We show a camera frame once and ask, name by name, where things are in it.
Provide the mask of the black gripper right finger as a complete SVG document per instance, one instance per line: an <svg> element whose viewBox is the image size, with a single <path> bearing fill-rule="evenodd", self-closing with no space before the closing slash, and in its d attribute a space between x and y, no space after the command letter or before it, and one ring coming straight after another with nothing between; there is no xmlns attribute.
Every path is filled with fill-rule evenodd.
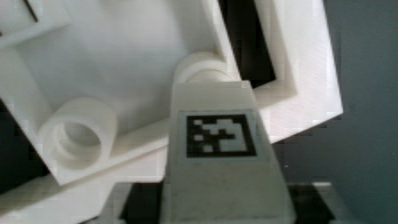
<svg viewBox="0 0 398 224"><path fill-rule="evenodd" d="M349 212L328 182L289 183L294 224L342 224Z"/></svg>

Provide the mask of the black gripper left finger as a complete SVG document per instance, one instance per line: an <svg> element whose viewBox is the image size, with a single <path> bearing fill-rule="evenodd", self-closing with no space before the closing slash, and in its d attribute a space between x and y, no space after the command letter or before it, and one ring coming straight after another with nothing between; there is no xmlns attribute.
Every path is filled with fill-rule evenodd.
<svg viewBox="0 0 398 224"><path fill-rule="evenodd" d="M159 224L163 183L136 183L131 186L120 219L126 224Z"/></svg>

